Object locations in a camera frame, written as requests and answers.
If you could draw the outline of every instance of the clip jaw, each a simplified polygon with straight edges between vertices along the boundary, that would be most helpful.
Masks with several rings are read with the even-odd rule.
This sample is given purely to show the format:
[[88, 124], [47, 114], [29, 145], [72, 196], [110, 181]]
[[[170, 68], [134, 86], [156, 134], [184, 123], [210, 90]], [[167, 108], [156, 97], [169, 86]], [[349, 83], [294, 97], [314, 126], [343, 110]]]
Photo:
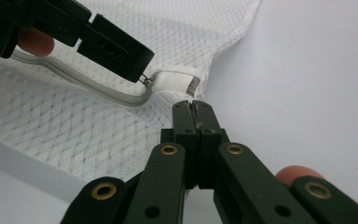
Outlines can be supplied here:
[[210, 105], [183, 101], [172, 114], [173, 128], [161, 130], [144, 171], [126, 184], [90, 182], [62, 224], [179, 224], [185, 189], [197, 185], [214, 190], [225, 224], [358, 223], [358, 204], [325, 180], [301, 177], [286, 188], [248, 147], [229, 141]]
[[35, 27], [131, 82], [139, 80], [153, 51], [112, 22], [73, 0], [0, 0], [0, 57], [11, 56], [20, 28]]

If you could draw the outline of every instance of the white netting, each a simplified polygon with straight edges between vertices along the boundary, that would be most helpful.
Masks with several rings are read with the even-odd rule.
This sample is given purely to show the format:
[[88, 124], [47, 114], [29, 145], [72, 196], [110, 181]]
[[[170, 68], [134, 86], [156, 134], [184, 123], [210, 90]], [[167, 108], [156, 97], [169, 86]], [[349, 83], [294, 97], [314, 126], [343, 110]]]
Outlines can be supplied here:
[[[213, 56], [242, 37], [259, 0], [81, 1], [145, 43], [156, 56], [147, 74], [200, 80], [201, 97]], [[60, 44], [53, 53], [85, 76], [127, 94], [144, 91]], [[163, 83], [146, 104], [126, 107], [70, 84], [47, 68], [0, 62], [0, 142], [80, 178], [129, 179], [140, 172], [172, 105], [192, 100]]]
[[[206, 79], [212, 57], [231, 46], [246, 33], [258, 0], [155, 0], [155, 1], [79, 1], [93, 13], [108, 20], [151, 48], [156, 56], [147, 67], [149, 76], [183, 72]], [[131, 95], [145, 89], [57, 43], [52, 56], [81, 73]]]

